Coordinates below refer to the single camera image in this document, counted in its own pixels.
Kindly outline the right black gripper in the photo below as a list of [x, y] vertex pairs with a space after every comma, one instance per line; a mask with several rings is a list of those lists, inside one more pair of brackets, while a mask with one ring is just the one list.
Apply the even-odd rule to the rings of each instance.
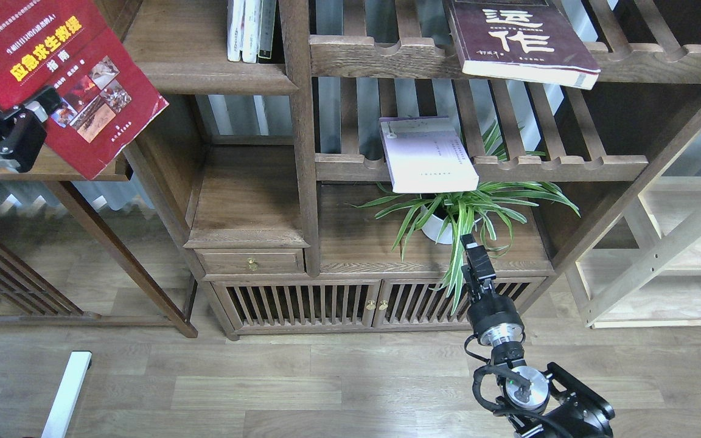
[[460, 237], [465, 261], [462, 266], [464, 290], [470, 300], [467, 318], [482, 346], [500, 346], [525, 341], [524, 324], [514, 301], [496, 291], [495, 269], [485, 246], [472, 234]]

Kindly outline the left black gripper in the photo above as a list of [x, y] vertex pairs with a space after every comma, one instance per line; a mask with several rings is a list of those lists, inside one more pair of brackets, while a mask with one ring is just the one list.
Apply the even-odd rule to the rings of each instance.
[[44, 123], [60, 106], [58, 91], [45, 85], [25, 102], [0, 109], [0, 167], [31, 170], [47, 136]]

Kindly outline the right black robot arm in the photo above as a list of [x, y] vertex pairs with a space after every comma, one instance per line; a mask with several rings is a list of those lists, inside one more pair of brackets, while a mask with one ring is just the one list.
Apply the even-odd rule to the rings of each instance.
[[473, 374], [476, 401], [506, 417], [517, 437], [612, 437], [615, 411], [609, 402], [556, 363], [546, 371], [524, 360], [524, 324], [514, 301], [495, 291], [495, 271], [486, 249], [472, 235], [460, 238], [473, 339], [492, 349]]

